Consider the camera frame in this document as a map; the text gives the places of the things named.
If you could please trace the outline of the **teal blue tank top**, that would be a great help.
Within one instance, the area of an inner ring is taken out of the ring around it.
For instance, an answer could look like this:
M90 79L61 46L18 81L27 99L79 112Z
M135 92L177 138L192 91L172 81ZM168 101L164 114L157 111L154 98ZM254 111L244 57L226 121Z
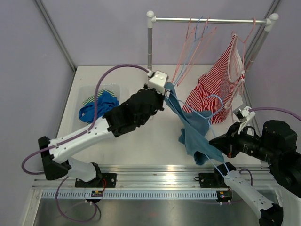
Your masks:
M224 162L221 151L210 145L205 138L209 131L208 119L212 113L210 111L185 112L180 106L180 100L177 98L173 84L166 83L165 89L167 90L166 105L183 123L178 141L185 146L186 153L194 158L197 165L203 165L209 159Z

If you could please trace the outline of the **bright blue tank top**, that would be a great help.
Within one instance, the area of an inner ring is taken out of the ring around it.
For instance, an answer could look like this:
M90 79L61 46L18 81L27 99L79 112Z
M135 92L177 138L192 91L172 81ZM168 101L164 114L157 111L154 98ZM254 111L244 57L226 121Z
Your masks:
M106 112L112 110L114 107L119 106L119 101L116 97L107 91L97 93L97 118L102 117ZM88 100L79 111L79 119L87 124L91 124L95 117L95 99Z

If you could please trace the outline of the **pink plastic hanger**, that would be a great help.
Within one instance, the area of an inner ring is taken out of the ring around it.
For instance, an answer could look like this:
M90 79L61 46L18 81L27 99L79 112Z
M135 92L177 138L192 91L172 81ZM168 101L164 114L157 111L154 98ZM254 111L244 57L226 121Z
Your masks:
M189 65L187 72L184 74L184 76L180 79L180 83L179 85L182 83L182 81L184 80L184 78L189 74L189 72L191 71L192 67L194 66L194 64L196 64L196 62L198 61L198 59L200 58L200 56L203 54L203 52L205 51L205 49L207 48L207 46L209 45L209 43L211 42L211 39L213 38L213 36L215 35L216 26L209 26L209 19L210 17L208 17L206 19L206 21L204 23L202 23L202 25L207 25L207 29L205 31L205 35L202 39L202 42L196 52L196 54L194 55L194 58L192 60L192 63Z
M175 84L176 79L180 75L180 67L181 65L185 64L184 58L188 54L188 49L190 48L191 43L194 41L194 33L195 33L195 27L193 26L193 23L191 22L192 18L189 19L186 35L185 35L185 41L181 49L181 53L178 59L178 63L172 78L172 83Z
M233 79L233 80L236 79L239 81L237 90L240 95L242 95L244 92L244 78L245 78L244 62L245 62L246 43L247 43L250 35L252 34L255 26L256 26L256 19L253 18L253 27L245 40L242 40L234 31L231 34L231 35L234 35L235 38L234 38L234 43L233 43L233 53L231 53L231 55L230 55L231 66L230 66L229 76L231 79ZM242 55L243 58L240 57L238 49L237 49L238 41L240 41L241 43L244 44L243 45L243 55Z

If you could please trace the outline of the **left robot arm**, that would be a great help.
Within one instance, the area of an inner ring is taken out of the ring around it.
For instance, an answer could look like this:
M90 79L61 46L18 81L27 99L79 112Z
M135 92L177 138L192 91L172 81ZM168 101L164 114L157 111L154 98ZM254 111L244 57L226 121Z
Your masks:
M213 117L221 108L186 113L182 110L174 86L169 82L162 92L145 85L127 101L106 111L101 116L94 113L96 119L60 139L39 139L43 174L47 180L57 180L65 176L79 178L90 187L97 187L102 181L98 164L84 163L73 158L73 155L95 145L102 140L117 138L136 130L162 111L166 105L179 117L183 129L179 142L185 145L187 154L194 157L196 164L204 164L207 160L224 162L222 152L209 144L205 134L211 129Z

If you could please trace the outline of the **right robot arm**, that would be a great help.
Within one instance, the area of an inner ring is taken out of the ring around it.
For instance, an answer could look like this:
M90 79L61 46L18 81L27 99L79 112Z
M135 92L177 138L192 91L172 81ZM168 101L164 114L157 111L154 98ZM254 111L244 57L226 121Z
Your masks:
M280 186L282 205L262 196L235 170L220 170L214 183L233 189L256 214L261 226L299 226L301 224L301 155L297 152L297 133L284 121L270 120L261 136L250 135L251 126L240 128L236 122L228 131L212 140L228 158L245 153L269 165L269 172Z

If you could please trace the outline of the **red white striped tank top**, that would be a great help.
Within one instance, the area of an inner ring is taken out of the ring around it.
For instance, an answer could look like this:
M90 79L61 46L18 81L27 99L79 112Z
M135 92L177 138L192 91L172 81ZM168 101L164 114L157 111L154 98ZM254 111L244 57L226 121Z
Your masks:
M183 110L187 113L192 110L210 111L213 117L211 124L222 123L228 117L232 102L238 93L236 79L231 79L230 55L233 53L235 36L232 35L230 43L208 73L199 77L198 83L187 97Z

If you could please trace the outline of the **white plastic basket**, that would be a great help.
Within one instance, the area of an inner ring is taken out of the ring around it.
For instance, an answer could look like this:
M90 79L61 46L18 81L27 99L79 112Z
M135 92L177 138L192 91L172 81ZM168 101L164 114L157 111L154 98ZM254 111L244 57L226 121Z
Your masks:
M118 84L101 84L98 90L98 93L102 91L107 91L112 94L117 100L120 100L121 88ZM79 111L85 104L88 103L88 100L93 101L95 94L95 85L82 86L79 88L77 93L75 106L73 107L73 119L72 119L72 131L76 131L82 127L88 125L87 123L79 119Z

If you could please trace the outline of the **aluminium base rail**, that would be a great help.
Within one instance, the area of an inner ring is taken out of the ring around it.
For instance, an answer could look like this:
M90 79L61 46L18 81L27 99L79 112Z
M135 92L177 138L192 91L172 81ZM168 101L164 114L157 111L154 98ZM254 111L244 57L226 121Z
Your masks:
M258 190L278 189L272 175L266 167L247 167L253 176L253 186ZM200 166L151 166L151 167L129 167L103 165L101 172L116 173L116 190L195 190L199 182L194 177L199 173L213 172L212 167ZM74 178L69 178L63 183L63 189L73 189ZM55 189L62 179L48 181L45 176L35 176L32 189Z

